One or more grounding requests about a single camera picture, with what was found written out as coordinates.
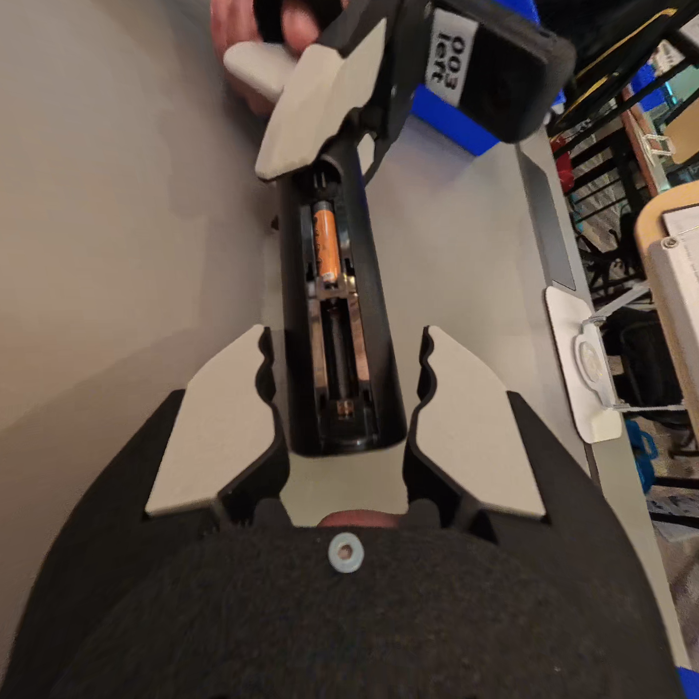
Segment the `red bag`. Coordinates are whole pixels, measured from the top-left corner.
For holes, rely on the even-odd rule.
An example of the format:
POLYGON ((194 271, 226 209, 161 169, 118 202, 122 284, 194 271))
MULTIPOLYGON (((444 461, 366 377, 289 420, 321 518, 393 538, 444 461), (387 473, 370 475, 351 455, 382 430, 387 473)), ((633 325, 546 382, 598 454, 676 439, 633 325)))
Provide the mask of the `red bag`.
MULTIPOLYGON (((567 139, 564 135, 559 134, 551 140, 550 145, 552 152, 557 152, 557 150, 567 145, 567 139)), ((575 181, 570 154, 568 151, 563 150, 559 155, 554 155, 554 160, 562 191, 567 195, 572 191, 575 181)))

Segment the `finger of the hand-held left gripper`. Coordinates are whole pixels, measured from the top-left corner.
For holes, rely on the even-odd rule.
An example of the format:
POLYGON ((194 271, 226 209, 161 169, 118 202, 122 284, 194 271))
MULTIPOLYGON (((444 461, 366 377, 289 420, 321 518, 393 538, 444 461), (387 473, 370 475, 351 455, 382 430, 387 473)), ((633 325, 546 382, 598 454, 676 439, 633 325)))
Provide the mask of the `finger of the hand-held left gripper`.
POLYGON ((365 106, 358 111, 356 153, 363 181, 369 183, 378 171, 391 146, 398 139, 408 117, 408 108, 365 106))
POLYGON ((348 114, 367 104, 386 28, 380 20, 347 57, 319 43, 305 49, 268 121, 255 165, 259 179, 272 181, 312 164, 348 114))

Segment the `blue bag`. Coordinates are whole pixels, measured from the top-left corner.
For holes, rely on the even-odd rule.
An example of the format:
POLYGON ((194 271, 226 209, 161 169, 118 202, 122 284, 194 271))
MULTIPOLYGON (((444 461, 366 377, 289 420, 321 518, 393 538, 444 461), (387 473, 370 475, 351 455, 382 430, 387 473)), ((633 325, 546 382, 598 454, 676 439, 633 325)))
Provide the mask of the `blue bag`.
POLYGON ((653 461, 658 457, 656 443, 653 437, 643 431, 635 420, 626 419, 625 428, 633 451, 642 491, 647 494, 656 481, 653 468, 653 461))

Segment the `black remote control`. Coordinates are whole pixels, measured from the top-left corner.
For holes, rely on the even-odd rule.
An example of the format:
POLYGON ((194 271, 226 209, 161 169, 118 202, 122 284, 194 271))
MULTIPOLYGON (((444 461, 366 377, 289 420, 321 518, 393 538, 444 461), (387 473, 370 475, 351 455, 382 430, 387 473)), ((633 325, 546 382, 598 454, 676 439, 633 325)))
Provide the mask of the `black remote control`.
POLYGON ((350 132, 278 183, 291 448, 304 457, 383 450, 407 432, 365 182, 350 132), (312 206, 333 205, 341 273, 317 275, 312 206))

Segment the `black backpack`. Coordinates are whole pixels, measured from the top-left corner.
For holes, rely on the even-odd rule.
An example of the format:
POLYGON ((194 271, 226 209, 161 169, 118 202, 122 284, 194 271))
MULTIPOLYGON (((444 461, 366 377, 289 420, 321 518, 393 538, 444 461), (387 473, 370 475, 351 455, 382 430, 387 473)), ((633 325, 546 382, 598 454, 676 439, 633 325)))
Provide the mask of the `black backpack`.
POLYGON ((622 372, 614 377, 618 399, 632 410, 626 418, 643 417, 667 429, 690 426, 686 410, 661 410, 683 402, 672 358, 656 310, 623 307, 602 327, 608 356, 621 360, 622 372))

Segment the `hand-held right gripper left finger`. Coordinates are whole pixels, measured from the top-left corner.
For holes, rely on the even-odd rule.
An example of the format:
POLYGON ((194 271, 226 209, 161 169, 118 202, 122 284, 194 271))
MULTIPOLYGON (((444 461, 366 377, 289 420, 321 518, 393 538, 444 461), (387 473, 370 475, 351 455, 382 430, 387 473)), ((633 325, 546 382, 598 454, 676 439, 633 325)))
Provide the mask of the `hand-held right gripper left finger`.
POLYGON ((290 464, 274 360, 270 329, 254 325, 189 381, 145 514, 211 509, 250 524, 262 501, 279 499, 290 464))

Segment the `orange battery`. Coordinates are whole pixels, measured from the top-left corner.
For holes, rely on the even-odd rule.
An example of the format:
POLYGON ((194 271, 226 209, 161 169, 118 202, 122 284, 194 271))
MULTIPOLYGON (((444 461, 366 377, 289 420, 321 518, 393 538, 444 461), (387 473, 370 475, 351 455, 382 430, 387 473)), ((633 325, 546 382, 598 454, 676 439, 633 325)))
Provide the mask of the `orange battery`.
POLYGON ((325 285, 337 285, 342 268, 331 202, 322 200, 313 204, 312 232, 317 275, 325 285))

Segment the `person's left hand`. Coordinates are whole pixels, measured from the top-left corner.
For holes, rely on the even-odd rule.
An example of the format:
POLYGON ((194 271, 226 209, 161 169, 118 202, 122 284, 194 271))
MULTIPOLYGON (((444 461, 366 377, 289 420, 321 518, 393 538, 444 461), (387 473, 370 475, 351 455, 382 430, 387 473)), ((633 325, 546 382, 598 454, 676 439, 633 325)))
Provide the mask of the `person's left hand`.
MULTIPOLYGON (((211 1, 210 27, 214 52, 223 63, 225 52, 238 43, 261 41, 254 15, 253 1, 211 1)), ((321 33, 317 19, 304 1, 282 1, 280 25, 287 49, 300 55, 321 33)), ((227 70, 226 82, 232 92, 243 100, 257 116, 267 117, 273 105, 227 70)))

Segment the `grey desk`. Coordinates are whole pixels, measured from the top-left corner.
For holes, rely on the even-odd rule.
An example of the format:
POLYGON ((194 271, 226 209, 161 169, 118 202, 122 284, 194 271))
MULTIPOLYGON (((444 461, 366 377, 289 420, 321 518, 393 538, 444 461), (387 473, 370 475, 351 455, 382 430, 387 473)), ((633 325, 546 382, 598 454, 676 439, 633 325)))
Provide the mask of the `grey desk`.
MULTIPOLYGON (((227 92, 206 1, 1 2, 1 675, 48 549, 175 389, 282 325, 262 123, 227 92)), ((543 135, 476 159, 410 119, 368 187, 409 415, 435 325, 601 485, 688 657, 623 437, 586 447, 546 312, 540 228, 581 263, 543 135)))

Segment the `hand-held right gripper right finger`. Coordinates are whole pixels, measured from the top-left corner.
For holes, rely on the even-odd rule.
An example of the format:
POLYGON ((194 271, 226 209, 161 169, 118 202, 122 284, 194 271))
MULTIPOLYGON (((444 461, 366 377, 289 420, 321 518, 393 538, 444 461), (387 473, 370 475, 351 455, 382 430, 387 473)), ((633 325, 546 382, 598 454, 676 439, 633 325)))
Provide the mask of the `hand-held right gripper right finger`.
POLYGON ((440 526, 469 526, 492 512, 533 521, 545 517, 501 379, 435 325, 423 329, 419 364, 419 402, 403 458, 410 509, 425 501, 440 526))

